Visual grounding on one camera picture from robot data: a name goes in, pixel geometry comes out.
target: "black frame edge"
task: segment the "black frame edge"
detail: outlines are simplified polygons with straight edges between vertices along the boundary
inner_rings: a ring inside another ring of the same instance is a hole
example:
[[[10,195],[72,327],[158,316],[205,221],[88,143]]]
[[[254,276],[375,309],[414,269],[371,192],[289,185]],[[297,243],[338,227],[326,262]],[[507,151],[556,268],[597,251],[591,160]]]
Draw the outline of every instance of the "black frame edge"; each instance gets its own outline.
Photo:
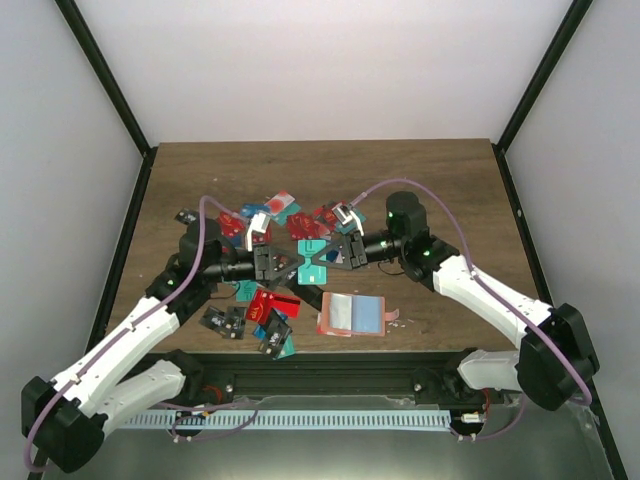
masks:
[[[540,60],[540,64],[533,74],[533,77],[531,77],[531,81],[522,95],[518,106],[511,115],[500,140],[498,140],[500,150],[503,150],[505,153],[509,150],[511,143],[513,143],[527,115],[529,115],[533,104],[536,102],[547,80],[549,80],[556,64],[560,60],[560,57],[562,57],[562,54],[567,48],[567,45],[569,45],[571,38],[592,3],[593,0],[573,0],[569,6],[562,23],[553,36],[549,47],[547,47],[547,51],[542,57],[542,60]]]
[[[516,226],[518,227],[518,233],[520,233],[520,240],[522,241],[522,246],[524,247],[524,252],[527,256],[527,261],[529,262],[529,268],[531,270],[531,275],[533,276],[536,291],[538,292],[540,300],[552,304],[551,292],[547,285],[544,272],[542,271],[542,265],[540,264],[540,259],[538,258],[538,254],[533,244],[531,232],[529,231],[524,210],[522,210],[522,205],[518,198],[518,192],[516,191],[516,187],[513,183],[513,178],[511,177],[511,172],[509,170],[509,165],[507,164],[504,150],[495,144],[492,144],[492,147],[498,164],[498,169],[500,170],[500,176],[504,183],[504,189],[507,192],[509,205],[513,212],[513,218],[515,219]],[[596,390],[596,386],[593,382],[589,382],[589,389],[593,395],[593,403],[591,404],[590,409],[598,418],[598,434],[600,436],[602,446],[604,447],[605,454],[607,455],[611,472],[617,480],[626,480],[628,477],[624,469],[624,464],[622,463],[622,458],[620,457],[620,452],[616,446],[613,433],[611,432],[609,422],[607,421],[602,403],[600,402],[600,396],[598,395],[598,391]]]
[[[136,180],[131,201],[129,202],[129,208],[127,209],[127,214],[122,225],[122,230],[120,231],[118,243],[116,244],[116,251],[113,255],[111,267],[109,268],[107,281],[105,283],[104,290],[102,291],[100,303],[98,304],[98,310],[93,322],[93,327],[89,335],[87,352],[104,338],[157,152],[158,147],[152,148],[150,154],[142,161],[140,172],[138,173],[138,179]]]
[[[151,146],[144,136],[136,117],[133,115],[122,90],[120,90],[118,82],[116,82],[113,73],[111,73],[111,69],[102,55],[95,38],[93,38],[91,30],[89,30],[89,27],[84,21],[78,5],[76,5],[74,0],[55,1],[67,21],[69,28],[80,44],[80,47],[84,51],[87,60],[89,60],[89,63],[93,67],[98,80],[100,80],[100,83],[107,92],[111,103],[113,103],[118,115],[120,115],[122,123],[124,123],[129,135],[131,135],[140,154],[143,157],[148,156],[151,153]]]
[[[533,246],[531,232],[529,231],[529,226],[527,225],[524,211],[522,210],[522,206],[520,205],[518,192],[516,191],[516,186],[513,183],[513,178],[511,177],[511,172],[509,171],[509,165],[507,165],[507,159],[504,155],[504,151],[502,151],[498,145],[491,144],[491,146],[493,147],[493,154],[496,158],[496,162],[498,163],[498,170],[500,170],[500,176],[502,177],[504,189],[507,192],[507,198],[509,199],[509,205],[511,206],[511,211],[513,212],[513,218],[516,221],[518,233],[520,233],[520,240],[522,241],[524,253],[527,256],[527,261],[529,262],[529,269],[531,270],[531,275],[533,276],[533,283],[536,286],[538,297],[543,302],[551,304],[553,303],[551,299],[551,291],[549,290],[547,281],[544,278],[542,264],[540,263],[540,259],[538,258],[538,253]]]

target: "red packet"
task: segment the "red packet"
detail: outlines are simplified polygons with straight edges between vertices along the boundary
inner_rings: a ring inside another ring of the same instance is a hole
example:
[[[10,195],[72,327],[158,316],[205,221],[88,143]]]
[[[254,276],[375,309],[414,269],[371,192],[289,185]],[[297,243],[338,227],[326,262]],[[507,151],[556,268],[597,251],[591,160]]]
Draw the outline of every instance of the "red packet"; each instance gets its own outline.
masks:
[[[245,230],[244,223],[224,212],[220,213],[217,221],[222,227],[222,234],[225,237],[235,237]]]
[[[267,227],[267,231],[263,234],[254,233],[253,234],[253,243],[270,243],[271,242],[271,225]]]
[[[264,325],[272,308],[281,311],[289,318],[296,318],[300,313],[300,299],[259,288],[249,304],[246,319]]]
[[[338,217],[333,213],[333,207],[336,205],[338,205],[336,202],[329,202],[313,211],[313,217],[316,221],[328,228],[330,232],[335,230],[336,223],[338,223]]]
[[[313,219],[311,215],[307,215],[306,213],[300,214],[298,219],[300,222],[300,227],[304,231],[307,236],[307,240],[311,240],[313,238],[320,238],[318,224]]]
[[[298,214],[296,213],[287,217],[287,223],[285,226],[287,227],[292,240],[306,240],[307,236],[300,226],[297,215]]]

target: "teal card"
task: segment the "teal card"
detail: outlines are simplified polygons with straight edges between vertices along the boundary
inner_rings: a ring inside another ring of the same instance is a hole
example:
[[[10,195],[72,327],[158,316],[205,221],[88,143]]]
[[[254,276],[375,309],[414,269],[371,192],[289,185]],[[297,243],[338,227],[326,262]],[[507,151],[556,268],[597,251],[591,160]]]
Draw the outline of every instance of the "teal card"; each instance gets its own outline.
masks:
[[[304,257],[304,265],[298,267],[298,283],[300,285],[327,284],[327,267],[311,263],[311,257],[326,245],[327,241],[322,239],[298,241],[298,253]],[[326,255],[323,255],[320,259],[326,260]]]

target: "red card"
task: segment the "red card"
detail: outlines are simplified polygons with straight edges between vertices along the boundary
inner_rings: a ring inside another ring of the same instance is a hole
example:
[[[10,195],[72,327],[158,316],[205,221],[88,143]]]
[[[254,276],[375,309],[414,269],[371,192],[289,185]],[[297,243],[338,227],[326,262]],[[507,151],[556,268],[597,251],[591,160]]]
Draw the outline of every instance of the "red card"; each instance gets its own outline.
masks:
[[[278,195],[276,195],[271,200],[269,200],[267,203],[265,203],[265,205],[267,205],[271,209],[270,210],[271,215],[277,215],[280,212],[282,212],[282,210],[284,210],[289,205],[291,205],[294,200],[295,198],[293,198],[291,195],[289,195],[287,192],[283,190],[280,193],[278,193]]]
[[[217,221],[222,227],[222,234],[225,237],[235,237],[245,230],[244,223],[224,212],[220,213]]]
[[[267,231],[265,234],[254,233],[253,234],[253,243],[269,243],[271,242],[271,225],[267,227]]]
[[[320,226],[311,215],[298,212],[287,217],[287,230],[293,240],[311,240],[320,238]]]
[[[318,235],[318,225],[311,215],[307,215],[303,213],[299,217],[300,227],[307,234],[307,238],[310,240],[312,238],[319,238]]]
[[[306,240],[307,235],[305,234],[300,224],[297,222],[296,215],[297,214],[287,217],[287,223],[285,225],[287,227],[287,230],[289,231],[289,234],[291,235],[292,240]]]
[[[333,213],[333,208],[339,205],[336,202],[329,202],[320,208],[316,208],[313,211],[313,217],[319,221],[322,225],[326,226],[329,231],[333,232],[338,223],[338,217]]]
[[[264,325],[272,308],[281,311],[289,318],[296,318],[300,312],[300,299],[259,288],[249,304],[246,319]]]

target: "cable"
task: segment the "cable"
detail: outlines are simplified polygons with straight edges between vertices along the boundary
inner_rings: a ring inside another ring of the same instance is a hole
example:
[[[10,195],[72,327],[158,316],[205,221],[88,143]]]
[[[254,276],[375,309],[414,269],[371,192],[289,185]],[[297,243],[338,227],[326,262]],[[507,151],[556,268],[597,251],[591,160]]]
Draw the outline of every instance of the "cable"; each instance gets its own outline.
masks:
[[[384,273],[385,275],[389,275],[390,277],[396,277],[396,276],[398,276],[398,275],[404,275],[404,272],[396,272],[396,273],[390,273],[390,272],[387,272],[386,270],[384,270],[384,269],[380,266],[380,264],[381,264],[381,263],[383,263],[383,262],[378,262],[378,270],[380,270],[380,271],[381,271],[382,273]]]
[[[462,435],[461,433],[456,432],[452,427],[449,427],[449,430],[452,435],[458,437],[458,441],[479,442],[483,440],[492,440],[494,438],[501,437],[502,435],[507,433],[509,430],[513,429],[513,427],[515,427],[518,424],[518,422],[522,419],[522,415],[524,414],[525,406],[527,403],[526,399],[527,397],[524,394],[520,396],[520,409],[518,410],[516,417],[513,419],[513,421],[509,425],[507,425],[501,430],[498,430],[497,432],[490,433],[489,435],[483,435],[482,437],[478,437],[475,435],[470,435],[470,436]]]
[[[158,403],[158,405],[161,406],[161,407],[165,407],[165,408],[183,410],[183,411],[186,411],[186,412],[210,412],[210,413],[215,413],[215,412],[217,412],[219,410],[228,410],[228,409],[237,408],[237,407],[254,407],[255,411],[254,411],[253,415],[246,422],[244,422],[244,423],[238,425],[237,427],[234,427],[231,430],[228,430],[226,432],[217,433],[217,434],[214,434],[214,435],[207,435],[207,436],[204,436],[204,437],[203,436],[185,437],[183,435],[179,435],[178,432],[176,432],[176,427],[181,422],[183,422],[185,419],[193,418],[193,417],[178,418],[173,423],[173,425],[171,425],[171,433],[172,433],[173,439],[174,439],[174,441],[176,443],[179,441],[180,438],[185,438],[189,442],[192,442],[192,441],[193,442],[203,442],[203,441],[207,441],[207,440],[217,440],[217,439],[220,439],[220,438],[228,437],[228,436],[233,435],[235,433],[239,433],[243,429],[247,428],[249,425],[251,425],[255,421],[256,417],[258,416],[258,408],[256,407],[256,405],[253,402],[226,403],[226,404],[223,404],[223,405],[213,405],[213,406],[210,406],[210,407],[183,407],[181,405],[175,405],[173,403],[167,403],[167,402],[160,402],[160,403]]]
[[[232,297],[235,297],[236,294],[240,291],[240,287],[242,286],[242,284],[240,282],[238,282],[238,286],[236,287],[236,291],[233,292],[231,295],[227,296],[227,297],[211,297],[209,300],[229,300]]]
[[[204,196],[202,196],[200,198],[200,202],[198,204],[198,213],[199,213],[200,225],[205,225],[205,207],[206,207],[207,203],[211,203],[211,204],[215,205],[220,210],[222,210],[223,212],[231,215],[234,218],[238,218],[238,219],[244,221],[245,223],[248,222],[248,219],[246,217],[243,217],[242,215],[240,215],[240,214],[238,214],[236,212],[232,212],[231,210],[226,208],[224,205],[222,205],[220,202],[218,202],[215,198],[210,197],[208,195],[204,195]],[[156,313],[160,309],[164,308],[167,304],[169,304],[171,301],[173,301],[178,295],[180,295],[189,286],[189,283],[191,283],[191,281],[195,277],[195,275],[196,275],[196,273],[198,271],[198,267],[200,266],[200,261],[202,260],[202,253],[203,253],[203,250],[204,250],[204,237],[205,237],[204,234],[205,234],[205,229],[204,228],[200,228],[199,229],[199,233],[198,233],[198,248],[196,250],[196,256],[195,256],[195,259],[193,261],[193,266],[191,267],[191,270],[187,274],[187,277],[184,279],[184,281],[178,286],[178,288],[175,289],[175,291],[173,291],[170,295],[168,295],[164,300],[162,300],[160,303],[158,303],[154,307],[152,307],[149,310],[147,310],[145,313],[140,315],[136,320],[132,321],[131,325],[133,327],[136,327],[136,326],[140,325],[140,323],[144,322],[151,315],[153,315],[154,313]],[[22,458],[23,458],[24,465],[27,468],[27,470],[29,470],[32,473],[44,473],[44,472],[49,470],[49,467],[46,467],[46,466],[45,467],[37,467],[37,466],[35,466],[33,464],[33,461],[31,460],[31,448],[33,447],[33,441],[34,441],[34,439],[36,437],[36,434],[40,430],[40,427],[42,426],[42,423],[44,422],[44,420],[47,417],[47,415],[51,412],[51,410],[53,409],[55,404],[64,396],[64,394],[75,383],[79,383],[80,379],[87,373],[87,371],[93,365],[95,365],[96,362],[98,360],[100,360],[116,343],[118,343],[118,341],[120,341],[120,339],[122,339],[122,337],[124,337],[127,333],[129,333],[129,331],[130,330],[128,330],[128,329],[122,330],[116,336],[114,336],[109,342],[107,342],[76,373],[76,379],[67,382],[67,384],[64,385],[53,396],[53,398],[51,398],[51,400],[44,406],[44,408],[42,409],[42,411],[40,412],[40,414],[36,418],[36,421],[33,423],[33,426],[31,427],[31,430],[29,430],[29,434],[27,435],[27,442],[26,442],[26,444],[24,446],[24,449],[22,451]]]
[[[180,425],[180,423],[182,423],[183,421],[185,421],[188,418],[193,418],[193,417],[181,417],[181,418],[178,418],[175,422],[173,422],[173,425],[171,425],[171,433],[173,435],[173,441],[176,442],[176,443],[178,443],[181,438],[185,439],[187,442],[207,442],[209,440],[219,440],[221,438],[229,437],[229,436],[234,435],[236,433],[240,433],[242,430],[244,430],[249,425],[251,425],[255,421],[257,416],[258,416],[258,410],[256,410],[253,413],[253,415],[251,415],[249,420],[241,423],[240,425],[238,425],[237,427],[232,428],[231,430],[227,430],[226,432],[222,432],[222,433],[215,433],[215,434],[212,434],[212,435],[206,435],[206,436],[198,435],[197,437],[191,437],[191,436],[185,437],[183,435],[179,435],[178,432],[176,432],[176,427],[178,425]]]
[[[415,182],[413,180],[408,180],[406,178],[393,178],[390,180],[384,180],[382,182],[379,182],[374,186],[370,187],[368,190],[365,190],[360,195],[358,195],[353,202],[351,202],[351,206],[355,207],[358,203],[360,203],[367,196],[369,196],[371,192],[385,185],[389,185],[391,183],[406,183],[408,185],[412,185],[416,188],[419,188],[420,190],[425,192],[427,195],[429,195],[440,206],[440,208],[442,208],[442,210],[447,215],[447,217],[449,217],[449,220],[451,221],[454,228],[458,232],[458,237],[460,237],[460,243],[462,244],[464,258],[466,260],[467,268],[469,270],[469,274],[471,275],[471,278],[474,279],[478,283],[478,285],[480,285],[489,295],[491,295],[502,306],[507,308],[511,313],[513,313],[516,317],[518,317],[519,320],[524,322],[524,324],[527,327],[529,327],[529,329],[535,335],[537,335],[540,338],[540,340],[542,340],[542,342],[549,348],[549,350],[551,350],[551,352],[560,361],[562,366],[567,370],[567,372],[569,373],[573,381],[576,383],[576,385],[584,395],[584,398],[582,400],[575,399],[574,403],[577,403],[578,405],[584,405],[584,406],[591,405],[591,402],[593,401],[593,397],[591,395],[591,392],[589,391],[589,387],[587,386],[585,381],[582,379],[582,377],[580,377],[580,374],[576,371],[576,369],[573,368],[573,365],[571,365],[569,360],[567,360],[567,357],[565,357],[564,354],[560,351],[560,349],[555,345],[555,343],[553,343],[553,340],[551,340],[542,330],[540,330],[540,328],[536,324],[534,324],[524,314],[522,314],[522,312],[520,312],[516,307],[511,305],[511,303],[509,303],[504,298],[502,298],[500,294],[498,294],[495,290],[493,290],[489,285],[487,285],[482,280],[480,275],[478,275],[478,272],[474,270],[473,261],[471,259],[471,252],[469,251],[469,245],[467,244],[467,240],[464,236],[464,233],[462,232],[462,228],[460,228],[460,224],[458,223],[456,218],[453,216],[453,213],[451,213],[451,210],[449,210],[449,208],[445,205],[445,203],[442,200],[440,200],[440,198],[435,193],[433,193],[424,185],[418,182]]]
[[[489,407],[491,406],[491,397],[489,396],[488,388],[483,388],[482,392],[484,393],[484,398],[486,400],[486,403],[484,404],[484,417],[486,421],[486,419],[489,418]]]

